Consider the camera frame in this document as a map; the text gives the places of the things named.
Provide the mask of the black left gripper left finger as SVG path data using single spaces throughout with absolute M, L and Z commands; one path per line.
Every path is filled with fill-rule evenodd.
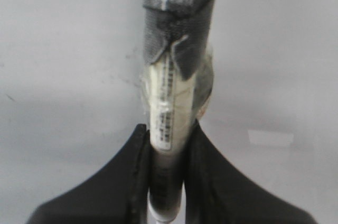
M 28 223 L 147 223 L 151 146 L 144 124 L 97 173 L 32 213 Z

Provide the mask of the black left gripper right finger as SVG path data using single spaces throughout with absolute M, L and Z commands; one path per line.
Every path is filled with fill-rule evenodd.
M 235 168 L 194 122 L 186 148 L 186 223 L 316 223 Z

